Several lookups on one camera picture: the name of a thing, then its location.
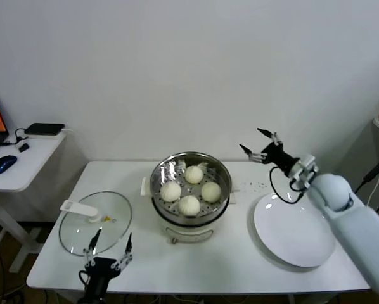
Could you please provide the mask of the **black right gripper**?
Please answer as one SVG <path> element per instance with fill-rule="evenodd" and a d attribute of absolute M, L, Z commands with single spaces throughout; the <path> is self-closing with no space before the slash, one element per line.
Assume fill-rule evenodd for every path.
<path fill-rule="evenodd" d="M 257 130 L 272 140 L 272 143 L 267 145 L 261 153 L 254 153 L 248 147 L 239 144 L 241 149 L 247 155 L 250 162 L 263 162 L 263 164 L 275 164 L 286 176 L 289 176 L 293 166 L 300 160 L 300 158 L 292 157 L 284 152 L 283 144 L 280 143 L 279 137 L 276 132 L 272 133 L 269 130 L 257 128 Z"/>

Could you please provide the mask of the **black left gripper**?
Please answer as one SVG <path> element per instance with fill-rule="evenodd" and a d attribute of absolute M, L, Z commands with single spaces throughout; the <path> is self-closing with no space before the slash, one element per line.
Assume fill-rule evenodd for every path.
<path fill-rule="evenodd" d="M 119 275 L 118 270 L 124 270 L 132 261 L 132 233 L 130 233 L 122 257 L 118 260 L 112 258 L 94 258 L 94 251 L 101 234 L 98 229 L 91 238 L 89 246 L 83 249 L 85 258 L 85 273 L 88 276 L 85 300 L 104 300 L 110 281 Z"/>

